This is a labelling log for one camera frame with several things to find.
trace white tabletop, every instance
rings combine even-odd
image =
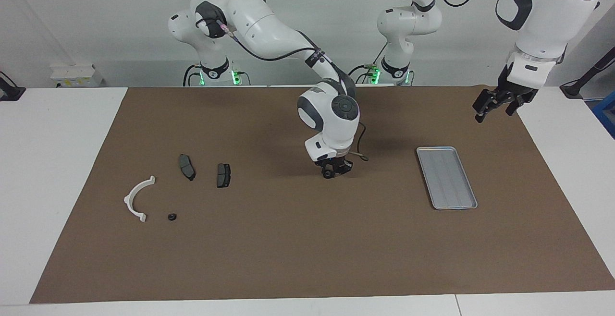
[[[30,89],[0,103],[0,315],[615,314],[615,292],[26,305],[125,92]],[[542,89],[520,116],[613,274],[615,141],[584,102],[558,88]]]

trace brown mat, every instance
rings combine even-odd
[[[480,89],[360,89],[371,160],[325,180],[300,89],[132,88],[31,302],[615,290],[519,117],[474,122]],[[440,145],[479,208],[431,207],[415,149]]]

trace rectangular tray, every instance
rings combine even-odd
[[[435,209],[478,207],[454,147],[419,147],[417,155]]]

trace blue crate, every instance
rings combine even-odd
[[[615,138],[615,91],[600,101],[591,111],[609,134]]]

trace black pole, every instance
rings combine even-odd
[[[563,85],[560,89],[569,99],[582,98],[578,95],[580,89],[583,88],[583,86],[587,84],[587,82],[589,82],[589,80],[591,80],[595,75],[604,71],[604,69],[606,69],[606,67],[609,66],[613,60],[615,60],[615,47],[608,51],[608,53],[606,53],[606,55],[604,55],[604,57],[602,57],[602,59],[599,60],[599,62],[597,62],[591,69],[589,69],[583,77],[579,78],[575,84],[569,86]]]
[[[0,89],[5,93],[3,97],[0,97],[0,101],[17,101],[26,91],[26,88],[21,86],[10,86],[2,77],[0,77]]]

